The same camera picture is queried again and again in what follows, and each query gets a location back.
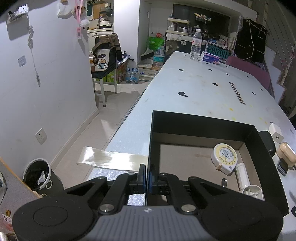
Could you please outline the beige earbud case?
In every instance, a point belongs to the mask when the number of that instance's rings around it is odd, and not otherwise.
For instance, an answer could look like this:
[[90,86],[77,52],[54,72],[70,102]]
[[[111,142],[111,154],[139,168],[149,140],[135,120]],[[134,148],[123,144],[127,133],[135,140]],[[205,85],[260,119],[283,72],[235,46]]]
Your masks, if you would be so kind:
[[284,159],[289,167],[293,167],[295,165],[296,153],[287,142],[280,144],[279,148],[276,150],[276,154],[279,158]]

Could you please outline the round white tape measure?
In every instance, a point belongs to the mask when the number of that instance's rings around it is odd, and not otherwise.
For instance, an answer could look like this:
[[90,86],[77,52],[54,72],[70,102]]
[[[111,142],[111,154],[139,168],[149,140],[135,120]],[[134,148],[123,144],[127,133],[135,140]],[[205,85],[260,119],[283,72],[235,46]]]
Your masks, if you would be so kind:
[[230,176],[238,163],[238,156],[230,145],[220,143],[215,145],[211,160],[216,170]]

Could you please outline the white shelf rack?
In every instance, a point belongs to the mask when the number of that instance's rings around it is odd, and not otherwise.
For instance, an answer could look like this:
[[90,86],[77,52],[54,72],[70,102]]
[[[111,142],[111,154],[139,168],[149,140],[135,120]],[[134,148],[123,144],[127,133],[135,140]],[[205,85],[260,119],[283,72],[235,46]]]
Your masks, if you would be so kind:
[[166,30],[166,40],[190,41],[189,40],[189,20],[168,18]]

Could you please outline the black cardboard box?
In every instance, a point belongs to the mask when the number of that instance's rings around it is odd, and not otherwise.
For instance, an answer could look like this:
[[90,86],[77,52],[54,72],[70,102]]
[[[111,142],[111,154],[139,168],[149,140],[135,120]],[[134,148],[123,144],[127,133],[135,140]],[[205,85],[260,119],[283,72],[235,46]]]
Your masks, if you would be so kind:
[[184,181],[197,176],[220,184],[226,178],[227,187],[239,191],[235,173],[225,175],[211,160],[215,145],[228,144],[236,151],[238,162],[245,164],[250,183],[261,187],[264,199],[286,216],[290,211],[280,176],[258,133],[255,126],[245,123],[155,110],[148,165]]

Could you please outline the teal poizon box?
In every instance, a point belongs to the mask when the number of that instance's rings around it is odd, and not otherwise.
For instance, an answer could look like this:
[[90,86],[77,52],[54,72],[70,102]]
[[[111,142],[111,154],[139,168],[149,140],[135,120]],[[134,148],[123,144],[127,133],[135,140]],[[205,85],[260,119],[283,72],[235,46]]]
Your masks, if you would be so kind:
[[206,51],[209,54],[215,55],[219,58],[219,61],[226,62],[228,57],[231,55],[231,51],[227,48],[222,48],[220,46],[207,43],[206,44]]

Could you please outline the black hanging garment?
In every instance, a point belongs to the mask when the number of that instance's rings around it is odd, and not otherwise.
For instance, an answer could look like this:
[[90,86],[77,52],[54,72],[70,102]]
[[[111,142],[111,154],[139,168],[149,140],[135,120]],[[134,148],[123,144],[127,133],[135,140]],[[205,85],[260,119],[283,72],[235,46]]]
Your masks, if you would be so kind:
[[243,19],[242,28],[237,34],[234,54],[244,61],[262,63],[268,34],[263,25]]

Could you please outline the white usb charger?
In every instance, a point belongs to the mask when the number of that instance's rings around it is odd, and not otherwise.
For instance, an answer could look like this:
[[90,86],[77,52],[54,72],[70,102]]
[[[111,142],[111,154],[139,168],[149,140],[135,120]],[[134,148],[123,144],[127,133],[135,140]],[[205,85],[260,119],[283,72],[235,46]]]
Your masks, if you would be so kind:
[[281,132],[281,129],[279,126],[277,126],[274,123],[271,123],[268,130],[269,130],[269,133],[270,133],[272,139],[276,143],[281,143],[283,141],[283,135],[282,135],[282,132]]

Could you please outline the white lint roller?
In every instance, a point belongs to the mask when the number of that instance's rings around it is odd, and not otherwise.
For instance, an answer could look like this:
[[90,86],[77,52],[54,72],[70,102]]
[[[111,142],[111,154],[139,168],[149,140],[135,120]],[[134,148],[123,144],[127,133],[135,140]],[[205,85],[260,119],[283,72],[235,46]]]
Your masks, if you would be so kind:
[[245,164],[237,164],[235,167],[235,174],[240,193],[264,201],[262,188],[257,185],[250,184]]

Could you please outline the black oval case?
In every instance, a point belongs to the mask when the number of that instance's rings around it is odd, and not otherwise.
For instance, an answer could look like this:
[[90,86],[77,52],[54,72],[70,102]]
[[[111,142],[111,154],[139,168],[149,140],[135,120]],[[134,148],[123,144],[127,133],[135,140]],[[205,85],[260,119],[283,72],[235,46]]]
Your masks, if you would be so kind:
[[261,137],[266,149],[268,150],[269,155],[273,157],[276,153],[276,147],[270,132],[260,131],[258,134]]

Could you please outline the large water jug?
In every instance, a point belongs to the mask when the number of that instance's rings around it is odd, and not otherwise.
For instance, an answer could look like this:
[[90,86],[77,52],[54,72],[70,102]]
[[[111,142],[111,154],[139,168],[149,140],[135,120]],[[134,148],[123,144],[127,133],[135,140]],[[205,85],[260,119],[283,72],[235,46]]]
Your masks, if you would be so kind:
[[154,52],[153,56],[153,66],[155,68],[161,69],[164,64],[165,59],[165,47],[160,46],[158,49]]

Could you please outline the white tote bag with cartoon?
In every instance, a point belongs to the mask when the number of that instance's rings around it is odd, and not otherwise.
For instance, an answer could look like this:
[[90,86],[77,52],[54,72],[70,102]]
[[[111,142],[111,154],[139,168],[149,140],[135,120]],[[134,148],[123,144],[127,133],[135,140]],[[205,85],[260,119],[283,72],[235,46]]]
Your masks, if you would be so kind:
[[98,49],[93,51],[93,64],[95,71],[106,71],[109,66],[109,49]]

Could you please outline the pack of water bottles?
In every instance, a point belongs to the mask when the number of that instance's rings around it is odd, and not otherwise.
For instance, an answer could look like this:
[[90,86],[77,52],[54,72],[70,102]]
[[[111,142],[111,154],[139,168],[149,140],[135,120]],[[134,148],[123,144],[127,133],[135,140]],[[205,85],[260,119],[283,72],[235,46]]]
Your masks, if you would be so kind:
[[135,67],[127,67],[125,81],[126,83],[138,83],[139,82],[138,69]]

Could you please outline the white wall socket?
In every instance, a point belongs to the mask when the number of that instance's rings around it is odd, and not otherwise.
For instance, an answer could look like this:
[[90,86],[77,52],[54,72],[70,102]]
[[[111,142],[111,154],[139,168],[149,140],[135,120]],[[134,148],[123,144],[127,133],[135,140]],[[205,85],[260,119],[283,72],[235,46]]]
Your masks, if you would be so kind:
[[47,140],[47,134],[45,133],[45,130],[41,128],[36,134],[35,137],[40,145],[44,144],[44,142]]

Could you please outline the green shopping bag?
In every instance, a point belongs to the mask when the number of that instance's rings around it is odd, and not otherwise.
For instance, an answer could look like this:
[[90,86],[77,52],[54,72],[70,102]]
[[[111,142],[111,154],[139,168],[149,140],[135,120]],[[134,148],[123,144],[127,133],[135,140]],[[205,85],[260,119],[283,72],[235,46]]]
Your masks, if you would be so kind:
[[152,51],[157,51],[159,47],[164,45],[165,40],[159,37],[149,37],[149,49]]

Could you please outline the white wall switch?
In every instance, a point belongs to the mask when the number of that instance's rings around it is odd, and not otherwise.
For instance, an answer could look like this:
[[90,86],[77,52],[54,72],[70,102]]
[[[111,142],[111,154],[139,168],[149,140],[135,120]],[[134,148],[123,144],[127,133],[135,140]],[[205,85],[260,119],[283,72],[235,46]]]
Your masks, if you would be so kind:
[[26,63],[27,63],[27,60],[26,60],[25,55],[23,55],[20,58],[18,58],[18,65],[20,67],[24,66]]

